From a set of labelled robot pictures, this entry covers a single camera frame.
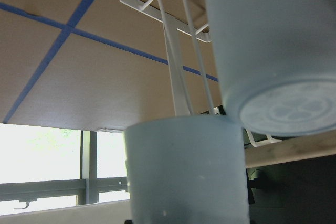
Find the light blue cup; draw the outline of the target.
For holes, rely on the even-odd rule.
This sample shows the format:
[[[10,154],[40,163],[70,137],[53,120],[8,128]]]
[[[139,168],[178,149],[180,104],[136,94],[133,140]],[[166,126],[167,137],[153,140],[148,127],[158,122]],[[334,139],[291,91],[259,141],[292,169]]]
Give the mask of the light blue cup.
[[[124,132],[134,223],[249,223],[242,128],[179,116]]]
[[[205,0],[222,102],[244,128],[335,128],[335,0]]]

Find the light blue cup front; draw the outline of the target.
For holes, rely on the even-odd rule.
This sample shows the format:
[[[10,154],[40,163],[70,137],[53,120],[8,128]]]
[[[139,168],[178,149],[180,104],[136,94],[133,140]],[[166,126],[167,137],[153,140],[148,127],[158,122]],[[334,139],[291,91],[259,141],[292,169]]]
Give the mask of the light blue cup front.
[[[205,0],[222,102],[244,128],[335,128],[335,0]]]

